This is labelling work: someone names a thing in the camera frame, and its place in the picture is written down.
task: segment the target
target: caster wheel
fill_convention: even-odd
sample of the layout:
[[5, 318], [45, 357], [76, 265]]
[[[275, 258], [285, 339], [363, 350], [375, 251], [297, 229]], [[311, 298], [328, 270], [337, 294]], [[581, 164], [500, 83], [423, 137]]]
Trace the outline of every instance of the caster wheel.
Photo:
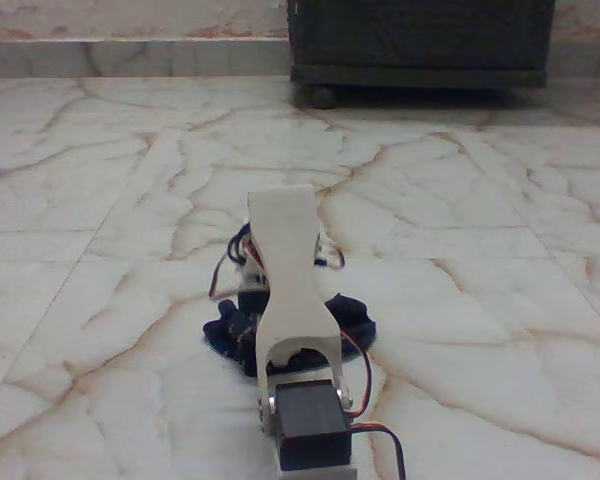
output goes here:
[[328, 110], [336, 106], [336, 94], [331, 87], [310, 87], [307, 100], [312, 107], [320, 110]]

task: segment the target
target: robotic arm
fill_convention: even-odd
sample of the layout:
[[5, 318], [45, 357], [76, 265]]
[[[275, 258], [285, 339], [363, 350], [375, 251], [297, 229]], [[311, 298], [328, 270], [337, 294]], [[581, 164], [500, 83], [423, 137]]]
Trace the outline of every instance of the robotic arm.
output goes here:
[[[395, 441], [400, 480], [405, 479], [398, 438], [375, 423], [352, 424], [366, 409], [371, 389], [371, 366], [366, 353], [368, 386], [362, 407], [352, 401], [343, 377], [340, 327], [318, 293], [313, 266], [329, 265], [321, 257], [316, 199], [311, 186], [252, 192], [250, 223], [234, 237], [226, 256], [240, 265], [241, 291], [268, 291], [266, 308], [257, 319], [255, 356], [260, 418], [263, 431], [275, 440], [280, 480], [356, 480], [351, 436], [365, 431], [389, 433]], [[336, 249], [339, 265], [344, 258]], [[214, 272], [210, 297], [221, 259]], [[285, 366], [303, 349], [322, 354], [331, 380], [276, 383], [267, 365]]]

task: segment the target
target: white plastic bracket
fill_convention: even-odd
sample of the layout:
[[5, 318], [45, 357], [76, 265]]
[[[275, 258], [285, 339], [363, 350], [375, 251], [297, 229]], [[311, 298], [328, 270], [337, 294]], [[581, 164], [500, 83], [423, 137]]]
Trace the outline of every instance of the white plastic bracket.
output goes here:
[[286, 365], [300, 349], [329, 362], [336, 389], [342, 378], [340, 328], [325, 307], [314, 277], [318, 238], [317, 202], [310, 185], [249, 194], [251, 240], [260, 254], [271, 292], [256, 333], [256, 363], [262, 423], [271, 434], [267, 364]]

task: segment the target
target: black cloth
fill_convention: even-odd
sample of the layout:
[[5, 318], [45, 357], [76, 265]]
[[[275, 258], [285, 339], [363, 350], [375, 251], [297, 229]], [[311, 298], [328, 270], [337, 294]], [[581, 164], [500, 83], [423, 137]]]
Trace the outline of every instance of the black cloth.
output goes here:
[[[254, 298], [257, 298], [258, 303], [261, 303], [261, 297]], [[240, 300], [241, 307], [250, 304], [248, 297], [243, 296]], [[340, 329], [351, 337], [361, 349], [367, 350], [371, 347], [376, 337], [376, 324], [367, 315], [367, 306], [364, 303], [338, 294], [328, 300], [325, 305], [338, 322]], [[220, 319], [208, 322], [203, 327], [207, 342], [220, 355], [238, 362], [242, 366], [245, 375], [255, 377], [256, 326], [251, 320], [254, 316], [246, 314], [243, 309], [238, 309], [231, 300], [220, 302], [218, 310]], [[357, 353], [357, 349], [343, 338], [343, 357], [348, 359], [357, 355]], [[275, 375], [298, 372], [326, 365], [327, 361], [320, 353], [314, 350], [302, 350], [291, 357], [285, 367], [274, 367], [269, 363], [267, 373]]]

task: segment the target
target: baseboard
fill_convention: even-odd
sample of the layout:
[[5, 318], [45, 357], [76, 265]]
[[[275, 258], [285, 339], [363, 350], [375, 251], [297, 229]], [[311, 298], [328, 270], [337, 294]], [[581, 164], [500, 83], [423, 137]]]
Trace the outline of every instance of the baseboard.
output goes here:
[[[0, 42], [0, 78], [288, 75], [286, 39]], [[600, 44], [554, 44], [549, 76], [600, 77]]]

